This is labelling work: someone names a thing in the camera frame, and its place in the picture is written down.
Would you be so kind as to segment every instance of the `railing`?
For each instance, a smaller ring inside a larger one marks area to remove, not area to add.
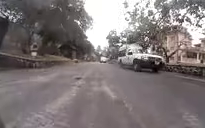
[[[204,64],[186,64],[186,63],[167,64],[164,70],[168,72],[177,72],[177,73],[205,77]]]

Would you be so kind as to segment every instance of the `wheel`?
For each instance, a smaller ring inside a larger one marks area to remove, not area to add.
[[[123,67],[122,60],[119,61],[119,65],[120,65],[120,67]]]
[[[135,72],[141,72],[141,66],[139,63],[134,63],[133,64],[133,69]]]
[[[157,68],[153,68],[152,70],[153,70],[154,73],[158,73],[159,72],[159,70]]]

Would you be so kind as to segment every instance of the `house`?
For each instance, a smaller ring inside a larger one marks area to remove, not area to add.
[[[182,31],[172,31],[167,35],[168,53],[177,50],[170,63],[205,64],[205,38],[200,39],[200,44],[192,46],[191,39],[184,34]]]
[[[201,44],[188,48],[182,55],[183,63],[202,63],[205,64],[205,38],[200,39]]]
[[[173,54],[169,62],[178,63],[181,61],[181,56],[184,53],[185,49],[188,49],[192,46],[192,38],[190,33],[186,28],[181,26],[174,26],[168,32],[166,36],[165,47],[167,49],[167,54]]]

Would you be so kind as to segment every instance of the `car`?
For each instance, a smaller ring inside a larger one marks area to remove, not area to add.
[[[108,61],[108,58],[107,58],[107,57],[102,56],[102,57],[100,58],[100,63],[107,63],[107,61]]]
[[[118,63],[121,66],[131,66],[136,72],[142,69],[152,69],[153,72],[158,72],[165,65],[162,56],[144,53],[138,44],[120,47]]]

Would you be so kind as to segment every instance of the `road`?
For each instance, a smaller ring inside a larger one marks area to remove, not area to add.
[[[115,64],[0,71],[7,128],[205,128],[205,83]]]

